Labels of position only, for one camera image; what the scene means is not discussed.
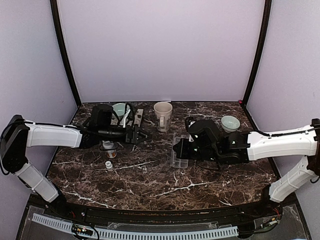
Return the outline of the clear plastic pill organizer box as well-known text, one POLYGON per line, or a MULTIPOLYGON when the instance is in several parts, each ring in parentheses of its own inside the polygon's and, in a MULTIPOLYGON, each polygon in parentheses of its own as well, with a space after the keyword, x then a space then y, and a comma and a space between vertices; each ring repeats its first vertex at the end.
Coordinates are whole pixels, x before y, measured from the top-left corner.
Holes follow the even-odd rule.
POLYGON ((171 146, 171 156, 170 156, 170 166, 176 169, 187 169, 189 165, 189 160, 181 158, 180 149, 175 150, 174 146, 177 145, 181 139, 189 139, 189 135, 177 135, 173 134, 172 146, 171 146))

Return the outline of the white pill bottle orange label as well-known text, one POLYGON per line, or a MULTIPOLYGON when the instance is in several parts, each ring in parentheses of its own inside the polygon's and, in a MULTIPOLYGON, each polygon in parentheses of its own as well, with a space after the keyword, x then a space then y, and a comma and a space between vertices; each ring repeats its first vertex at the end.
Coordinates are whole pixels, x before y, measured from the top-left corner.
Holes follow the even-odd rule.
POLYGON ((107 157, 109 159, 113 159, 117 156, 117 143, 111 141, 102 141, 101 147, 103 151, 106 151, 107 157))

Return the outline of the small white bottle cap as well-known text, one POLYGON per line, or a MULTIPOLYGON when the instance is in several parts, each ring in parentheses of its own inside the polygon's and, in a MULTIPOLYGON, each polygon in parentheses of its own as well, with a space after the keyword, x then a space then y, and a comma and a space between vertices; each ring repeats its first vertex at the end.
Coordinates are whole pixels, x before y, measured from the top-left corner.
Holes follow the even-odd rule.
POLYGON ((112 172, 114 170, 113 168, 113 164, 111 161, 106 161, 105 162, 105 169, 108 171, 108 172, 112 172))

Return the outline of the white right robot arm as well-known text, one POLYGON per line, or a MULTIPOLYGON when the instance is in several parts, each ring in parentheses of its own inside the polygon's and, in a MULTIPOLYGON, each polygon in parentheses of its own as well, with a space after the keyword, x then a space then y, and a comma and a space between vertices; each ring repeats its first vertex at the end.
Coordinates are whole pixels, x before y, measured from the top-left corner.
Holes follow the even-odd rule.
POLYGON ((185 120, 192 138, 182 138, 172 150, 178 159, 211 161, 219 165, 244 164, 260 159, 301 156, 288 173, 264 189, 263 200, 255 205, 255 213, 266 217, 288 195, 320 175, 320 120, 310 125, 283 132, 232 132, 223 136, 214 121, 185 120))

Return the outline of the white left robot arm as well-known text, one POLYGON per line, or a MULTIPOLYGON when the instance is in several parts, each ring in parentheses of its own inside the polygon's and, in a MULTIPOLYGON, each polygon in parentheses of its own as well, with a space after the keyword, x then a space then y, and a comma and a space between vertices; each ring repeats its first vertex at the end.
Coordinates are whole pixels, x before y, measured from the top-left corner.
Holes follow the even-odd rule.
POLYGON ((51 210, 60 218, 71 213, 63 194, 26 157, 26 149, 37 146, 89 149, 106 141, 137 145, 151 139, 151 135, 136 123, 127 125, 116 117, 113 107, 98 104, 92 108, 85 125, 59 125, 32 122, 14 115, 0 135, 0 170, 7 176, 16 175, 32 191, 51 203, 51 210), (112 124, 116 117, 117 124, 112 124))

